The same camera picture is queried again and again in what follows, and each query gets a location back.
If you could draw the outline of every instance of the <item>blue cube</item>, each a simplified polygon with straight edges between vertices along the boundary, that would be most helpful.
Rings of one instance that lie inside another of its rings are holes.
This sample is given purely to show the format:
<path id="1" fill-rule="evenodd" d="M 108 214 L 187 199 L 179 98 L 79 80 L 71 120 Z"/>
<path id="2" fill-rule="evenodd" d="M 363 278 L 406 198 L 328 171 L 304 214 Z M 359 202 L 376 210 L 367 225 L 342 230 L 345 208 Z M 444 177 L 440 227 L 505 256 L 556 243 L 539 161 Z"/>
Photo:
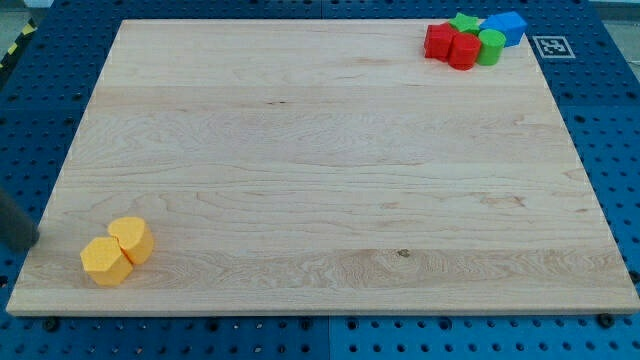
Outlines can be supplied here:
<path id="1" fill-rule="evenodd" d="M 491 15 L 480 24 L 480 29 L 494 29 L 507 37 L 505 47 L 520 44 L 520 39 L 527 29 L 527 22 L 515 11 Z"/>

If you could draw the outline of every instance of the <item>toy block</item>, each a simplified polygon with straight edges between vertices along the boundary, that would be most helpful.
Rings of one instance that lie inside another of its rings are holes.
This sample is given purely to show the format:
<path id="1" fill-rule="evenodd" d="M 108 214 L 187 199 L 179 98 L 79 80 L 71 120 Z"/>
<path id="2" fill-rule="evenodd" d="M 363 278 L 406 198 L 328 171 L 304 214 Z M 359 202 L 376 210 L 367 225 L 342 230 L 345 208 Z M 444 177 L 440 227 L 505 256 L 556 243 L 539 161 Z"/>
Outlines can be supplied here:
<path id="1" fill-rule="evenodd" d="M 480 39 L 482 46 L 476 63 L 484 66 L 495 65 L 500 60 L 507 37 L 498 30 L 486 29 L 480 31 L 478 39 Z"/>
<path id="2" fill-rule="evenodd" d="M 449 23 L 429 25 L 424 39 L 424 57 L 447 62 L 451 42 L 458 33 Z"/>
<path id="3" fill-rule="evenodd" d="M 515 11 L 491 15 L 480 25 L 480 29 L 493 29 L 503 33 L 507 42 L 505 47 L 520 44 L 520 39 L 527 29 L 527 22 Z"/>
<path id="4" fill-rule="evenodd" d="M 144 219 L 119 218 L 109 224 L 107 231 L 118 239 L 120 248 L 133 264 L 143 264 L 151 256 L 155 241 Z"/>
<path id="5" fill-rule="evenodd" d="M 480 32 L 478 18 L 475 16 L 467 16 L 463 13 L 457 13 L 455 18 L 449 20 L 449 24 L 451 24 L 451 26 L 456 30 L 463 33 L 478 35 L 478 32 Z"/>
<path id="6" fill-rule="evenodd" d="M 84 271 L 100 286 L 116 286 L 133 271 L 133 265 L 122 253 L 112 236 L 93 239 L 81 252 Z"/>
<path id="7" fill-rule="evenodd" d="M 469 70 L 478 58 L 482 43 L 472 34 L 460 33 L 453 38 L 449 65 L 456 70 Z"/>

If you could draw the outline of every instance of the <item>blue pegboard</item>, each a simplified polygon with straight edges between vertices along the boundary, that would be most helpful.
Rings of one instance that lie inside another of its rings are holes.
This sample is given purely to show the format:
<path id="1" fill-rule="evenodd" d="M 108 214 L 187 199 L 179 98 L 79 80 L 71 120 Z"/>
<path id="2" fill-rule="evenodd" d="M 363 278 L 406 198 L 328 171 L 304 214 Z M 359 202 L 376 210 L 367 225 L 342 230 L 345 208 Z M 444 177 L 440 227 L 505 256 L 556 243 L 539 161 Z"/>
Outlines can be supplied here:
<path id="1" fill-rule="evenodd" d="M 0 184 L 40 219 L 122 19 L 448 18 L 511 10 L 527 20 L 529 36 L 564 36 L 573 50 L 575 59 L 534 53 L 623 257 L 640 271 L 640 85 L 584 0 L 57 0 L 0 93 Z M 2 308 L 23 261 L 24 254 L 0 247 Z M 614 320 L 607 329 L 595 317 L 51 321 L 2 311 L 0 359 L 640 358 L 640 317 Z"/>

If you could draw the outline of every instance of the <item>green block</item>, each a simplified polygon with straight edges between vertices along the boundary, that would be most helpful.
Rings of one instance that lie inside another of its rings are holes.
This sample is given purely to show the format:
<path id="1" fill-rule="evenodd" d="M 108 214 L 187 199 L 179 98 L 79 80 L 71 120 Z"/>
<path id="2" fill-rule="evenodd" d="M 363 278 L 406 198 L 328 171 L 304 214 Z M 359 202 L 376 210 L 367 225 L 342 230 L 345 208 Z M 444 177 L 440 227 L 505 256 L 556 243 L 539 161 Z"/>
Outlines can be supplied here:
<path id="1" fill-rule="evenodd" d="M 454 19 L 449 20 L 449 24 L 456 30 L 468 34 L 478 35 L 480 31 L 478 18 L 475 16 L 467 16 L 463 13 L 457 13 Z"/>
<path id="2" fill-rule="evenodd" d="M 500 60 L 507 37 L 498 30 L 486 29 L 480 32 L 478 38 L 482 43 L 482 47 L 476 63 L 484 66 L 495 65 Z"/>

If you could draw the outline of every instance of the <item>wooden tabletop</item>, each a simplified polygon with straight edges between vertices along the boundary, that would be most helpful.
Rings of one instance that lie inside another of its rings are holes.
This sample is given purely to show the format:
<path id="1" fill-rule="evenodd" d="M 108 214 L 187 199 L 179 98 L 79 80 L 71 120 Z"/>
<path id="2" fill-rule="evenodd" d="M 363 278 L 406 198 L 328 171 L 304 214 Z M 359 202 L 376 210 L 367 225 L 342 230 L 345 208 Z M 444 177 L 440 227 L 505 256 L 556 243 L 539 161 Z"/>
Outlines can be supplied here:
<path id="1" fill-rule="evenodd" d="M 440 22 L 124 21 L 8 310 L 637 311 L 526 39 L 460 72 Z M 120 216 L 156 248 L 100 288 L 79 252 Z"/>

